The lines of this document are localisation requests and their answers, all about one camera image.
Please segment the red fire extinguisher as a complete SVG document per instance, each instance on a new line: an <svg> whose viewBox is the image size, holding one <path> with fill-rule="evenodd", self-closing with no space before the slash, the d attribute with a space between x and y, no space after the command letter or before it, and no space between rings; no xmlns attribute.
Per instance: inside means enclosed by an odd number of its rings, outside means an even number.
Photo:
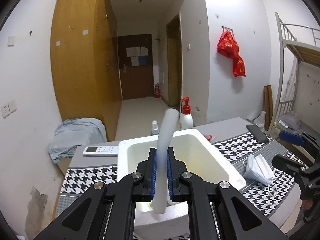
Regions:
<svg viewBox="0 0 320 240"><path fill-rule="evenodd" d="M159 86L159 83L155 84L155 98L160 98L161 95L160 95L160 86Z"/></svg>

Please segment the white pump lotion bottle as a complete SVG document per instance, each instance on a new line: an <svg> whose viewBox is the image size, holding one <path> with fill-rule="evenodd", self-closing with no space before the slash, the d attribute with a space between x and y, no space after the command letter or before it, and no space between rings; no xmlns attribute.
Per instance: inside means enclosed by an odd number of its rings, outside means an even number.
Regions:
<svg viewBox="0 0 320 240"><path fill-rule="evenodd" d="M180 113L180 127L181 130L193 128L194 122L193 117L191 115L191 107L189 105L189 97L185 97L181 99L182 110Z"/></svg>

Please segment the red hanging plastic bag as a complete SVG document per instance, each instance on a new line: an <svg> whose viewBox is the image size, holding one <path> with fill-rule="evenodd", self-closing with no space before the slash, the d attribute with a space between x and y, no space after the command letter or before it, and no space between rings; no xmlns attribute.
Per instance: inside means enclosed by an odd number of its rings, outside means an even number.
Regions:
<svg viewBox="0 0 320 240"><path fill-rule="evenodd" d="M240 56L238 43L234 39L230 31L224 31L217 43L217 52L229 59L233 60L233 76L246 77L245 63Z"/></svg>

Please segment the white wall switch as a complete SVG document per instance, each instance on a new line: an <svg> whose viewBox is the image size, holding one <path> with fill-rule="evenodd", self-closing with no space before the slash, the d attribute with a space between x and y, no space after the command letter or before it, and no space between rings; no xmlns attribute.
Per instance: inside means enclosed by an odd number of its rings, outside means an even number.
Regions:
<svg viewBox="0 0 320 240"><path fill-rule="evenodd" d="M9 107L10 113L14 113L17 110L15 100L11 100L10 102L8 102L8 107Z"/></svg>

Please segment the white styrofoam box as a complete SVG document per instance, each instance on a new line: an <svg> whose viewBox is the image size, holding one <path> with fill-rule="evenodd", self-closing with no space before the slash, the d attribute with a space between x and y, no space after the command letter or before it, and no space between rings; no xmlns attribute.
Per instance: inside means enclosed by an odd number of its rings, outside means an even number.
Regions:
<svg viewBox="0 0 320 240"><path fill-rule="evenodd" d="M117 180L135 172L138 163L148 159L149 150L157 146L156 135L123 140L119 144ZM215 183L225 180L237 190L246 186L243 176L196 129L174 133L170 146L175 158L183 161L187 170L203 180ZM168 239L189 233L188 205L176 203L156 214L150 203L137 203L133 235L138 239Z"/></svg>

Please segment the white face mask stack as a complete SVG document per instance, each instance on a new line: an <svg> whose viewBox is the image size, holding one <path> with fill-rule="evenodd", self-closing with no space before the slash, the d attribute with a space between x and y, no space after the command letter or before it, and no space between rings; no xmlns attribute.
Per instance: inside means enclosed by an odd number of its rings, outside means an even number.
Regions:
<svg viewBox="0 0 320 240"><path fill-rule="evenodd" d="M256 157L253 154L249 154L247 160L243 161L243 165L246 168L243 175L244 178L256 180L265 185L269 196L275 197L277 195L277 187L275 187L275 193L270 190L271 183L276 179L276 176L261 154Z"/></svg>

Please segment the wooden boards leaning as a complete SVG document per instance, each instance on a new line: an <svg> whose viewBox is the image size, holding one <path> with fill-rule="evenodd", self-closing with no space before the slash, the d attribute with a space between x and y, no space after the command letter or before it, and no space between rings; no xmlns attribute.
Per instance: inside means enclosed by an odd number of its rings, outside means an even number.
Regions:
<svg viewBox="0 0 320 240"><path fill-rule="evenodd" d="M273 116L273 97L271 85L264 87L265 130L268 131Z"/></svg>

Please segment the light blue cloth pile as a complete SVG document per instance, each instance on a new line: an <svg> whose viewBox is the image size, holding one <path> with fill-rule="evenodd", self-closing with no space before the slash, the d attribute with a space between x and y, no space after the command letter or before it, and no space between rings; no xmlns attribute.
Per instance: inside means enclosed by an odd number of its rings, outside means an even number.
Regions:
<svg viewBox="0 0 320 240"><path fill-rule="evenodd" d="M106 129L96 118L65 120L55 131L48 153L57 164L61 158L72 158L77 147L107 142Z"/></svg>

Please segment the brown wooden wardrobe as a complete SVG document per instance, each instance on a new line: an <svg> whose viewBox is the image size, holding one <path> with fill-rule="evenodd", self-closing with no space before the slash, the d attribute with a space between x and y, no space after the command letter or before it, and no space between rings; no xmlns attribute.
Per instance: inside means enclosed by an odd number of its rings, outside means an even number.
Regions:
<svg viewBox="0 0 320 240"><path fill-rule="evenodd" d="M50 60L61 119L97 118L114 141L122 97L110 0L57 0Z"/></svg>

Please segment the metal bunk bed frame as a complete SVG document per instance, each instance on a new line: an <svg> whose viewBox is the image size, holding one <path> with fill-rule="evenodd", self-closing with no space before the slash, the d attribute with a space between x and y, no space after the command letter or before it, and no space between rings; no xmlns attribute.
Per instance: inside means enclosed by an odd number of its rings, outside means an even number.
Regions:
<svg viewBox="0 0 320 240"><path fill-rule="evenodd" d="M269 130L319 135L319 28L275 18L279 81Z"/></svg>

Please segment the wall hook rack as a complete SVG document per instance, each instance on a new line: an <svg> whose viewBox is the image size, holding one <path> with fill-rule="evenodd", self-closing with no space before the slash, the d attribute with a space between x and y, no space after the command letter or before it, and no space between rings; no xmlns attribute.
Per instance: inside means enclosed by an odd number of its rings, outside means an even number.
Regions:
<svg viewBox="0 0 320 240"><path fill-rule="evenodd" d="M221 28L223 29L223 31L228 31L230 33L233 33L233 29L232 28L229 28L229 27L225 27L225 26L221 26Z"/></svg>

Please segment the black smartphone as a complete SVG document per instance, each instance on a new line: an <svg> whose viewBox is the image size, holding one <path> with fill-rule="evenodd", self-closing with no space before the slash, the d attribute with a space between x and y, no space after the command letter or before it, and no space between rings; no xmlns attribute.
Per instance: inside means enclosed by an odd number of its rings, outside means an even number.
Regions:
<svg viewBox="0 0 320 240"><path fill-rule="evenodd" d="M259 143L268 143L267 135L257 125L246 125L248 131L253 135L255 140Z"/></svg>

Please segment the white long sock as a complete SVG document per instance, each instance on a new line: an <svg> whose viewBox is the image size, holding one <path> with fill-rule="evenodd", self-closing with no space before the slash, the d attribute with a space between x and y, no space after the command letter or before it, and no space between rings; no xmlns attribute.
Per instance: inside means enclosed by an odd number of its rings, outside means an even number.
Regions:
<svg viewBox="0 0 320 240"><path fill-rule="evenodd" d="M152 201L153 211L156 214L165 213L167 206L167 151L176 129L179 111L169 108L165 111L162 125L159 130L156 147L156 183L155 195Z"/></svg>

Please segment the white remote control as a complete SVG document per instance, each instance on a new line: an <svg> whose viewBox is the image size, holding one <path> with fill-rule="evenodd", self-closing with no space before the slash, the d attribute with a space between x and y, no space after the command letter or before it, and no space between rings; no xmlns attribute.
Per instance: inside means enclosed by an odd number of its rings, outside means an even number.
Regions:
<svg viewBox="0 0 320 240"><path fill-rule="evenodd" d="M82 154L87 157L116 157L119 146L88 146Z"/></svg>

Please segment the blue spray bottle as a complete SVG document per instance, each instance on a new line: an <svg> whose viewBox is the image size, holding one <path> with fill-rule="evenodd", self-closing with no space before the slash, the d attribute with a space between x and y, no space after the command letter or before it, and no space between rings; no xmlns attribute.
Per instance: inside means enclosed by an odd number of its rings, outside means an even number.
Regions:
<svg viewBox="0 0 320 240"><path fill-rule="evenodd" d="M153 120L152 121L151 135L158 135L158 134L159 134L158 122L156 120Z"/></svg>

